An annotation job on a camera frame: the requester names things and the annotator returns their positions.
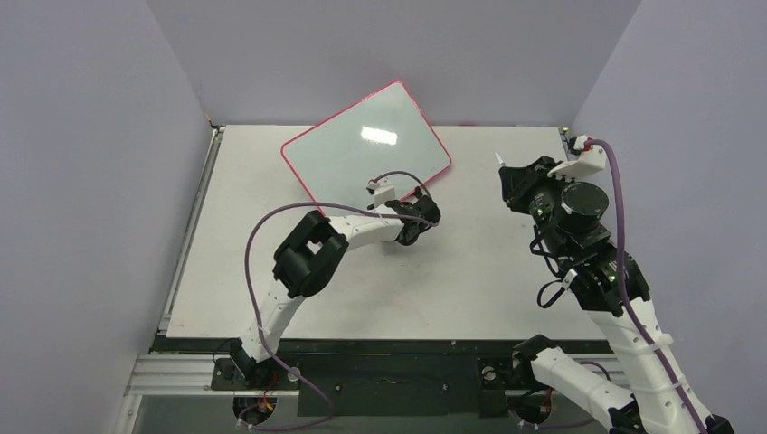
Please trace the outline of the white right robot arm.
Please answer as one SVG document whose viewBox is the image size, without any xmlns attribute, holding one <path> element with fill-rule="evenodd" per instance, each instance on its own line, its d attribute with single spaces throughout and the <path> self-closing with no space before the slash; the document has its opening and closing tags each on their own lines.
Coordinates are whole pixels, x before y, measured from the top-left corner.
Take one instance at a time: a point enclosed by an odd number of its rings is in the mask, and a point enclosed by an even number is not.
<svg viewBox="0 0 767 434">
<path fill-rule="evenodd" d="M 534 222 L 531 252 L 552 267 L 558 294 L 572 293 L 603 333 L 627 378 L 620 387 L 576 362 L 544 335 L 517 345 L 510 373 L 533 391 L 549 388 L 610 433 L 729 433 L 729 420 L 694 394 L 658 323 L 639 265 L 602 224 L 609 206 L 598 186 L 553 175 L 547 156 L 500 166 L 507 208 Z"/>
</svg>

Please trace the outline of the white whiteboard marker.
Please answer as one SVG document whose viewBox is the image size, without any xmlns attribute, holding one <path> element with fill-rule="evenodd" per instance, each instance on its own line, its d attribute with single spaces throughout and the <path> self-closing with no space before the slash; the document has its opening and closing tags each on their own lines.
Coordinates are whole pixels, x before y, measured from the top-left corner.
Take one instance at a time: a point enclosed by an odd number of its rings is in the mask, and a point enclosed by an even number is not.
<svg viewBox="0 0 767 434">
<path fill-rule="evenodd" d="M 494 156 L 495 156 L 495 158 L 497 160 L 497 163 L 498 163 L 498 165 L 500 167 L 505 167 L 506 166 L 505 161 L 503 160 L 502 156 L 498 152 L 495 152 Z"/>
</svg>

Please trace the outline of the red-framed whiteboard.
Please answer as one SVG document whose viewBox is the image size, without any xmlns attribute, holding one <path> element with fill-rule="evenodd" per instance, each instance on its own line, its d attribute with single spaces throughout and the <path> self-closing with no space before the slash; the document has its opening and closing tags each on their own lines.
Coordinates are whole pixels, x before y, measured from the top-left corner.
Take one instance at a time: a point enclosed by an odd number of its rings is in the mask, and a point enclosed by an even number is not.
<svg viewBox="0 0 767 434">
<path fill-rule="evenodd" d="M 398 198 L 444 173 L 452 158 L 412 94 L 393 81 L 285 142 L 280 154 L 321 212 L 338 203 L 364 209 L 366 187 L 386 175 Z"/>
</svg>

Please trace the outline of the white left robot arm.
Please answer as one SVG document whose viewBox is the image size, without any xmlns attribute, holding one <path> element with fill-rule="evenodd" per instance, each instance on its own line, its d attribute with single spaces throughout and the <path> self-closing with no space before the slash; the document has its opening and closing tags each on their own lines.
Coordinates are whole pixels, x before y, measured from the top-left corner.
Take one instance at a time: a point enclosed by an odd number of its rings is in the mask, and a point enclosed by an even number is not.
<svg viewBox="0 0 767 434">
<path fill-rule="evenodd" d="M 251 250 L 259 229 L 280 212 L 308 209 L 273 254 L 275 288 L 258 300 L 251 276 Z M 352 250 L 376 243 L 410 246 L 440 223 L 441 211 L 427 194 L 415 202 L 389 200 L 369 209 L 342 206 L 344 215 L 328 217 L 322 202 L 291 203 L 268 212 L 246 241 L 243 265 L 255 318 L 232 345 L 234 376 L 246 388 L 258 389 L 270 376 L 269 360 L 277 358 L 279 341 L 298 308 L 323 290 L 342 258 Z"/>
</svg>

